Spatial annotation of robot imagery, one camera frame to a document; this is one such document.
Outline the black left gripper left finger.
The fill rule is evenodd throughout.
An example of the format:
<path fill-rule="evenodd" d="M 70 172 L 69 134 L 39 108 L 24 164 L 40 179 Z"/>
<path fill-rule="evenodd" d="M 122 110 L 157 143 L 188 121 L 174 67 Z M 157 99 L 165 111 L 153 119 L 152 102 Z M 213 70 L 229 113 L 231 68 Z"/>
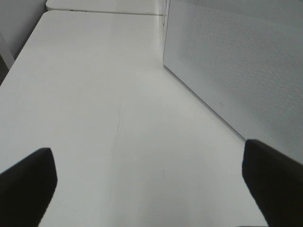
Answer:
<path fill-rule="evenodd" d="M 52 150 L 40 148 L 0 174 L 0 225 L 37 227 L 57 186 Z"/>

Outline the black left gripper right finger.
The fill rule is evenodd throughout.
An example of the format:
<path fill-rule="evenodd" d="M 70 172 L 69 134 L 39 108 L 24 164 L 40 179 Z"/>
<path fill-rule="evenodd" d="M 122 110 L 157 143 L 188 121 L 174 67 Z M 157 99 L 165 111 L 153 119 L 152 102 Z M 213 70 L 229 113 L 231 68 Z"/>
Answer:
<path fill-rule="evenodd" d="M 242 177 L 270 227 L 303 225 L 303 166 L 259 140 L 246 140 Z"/>

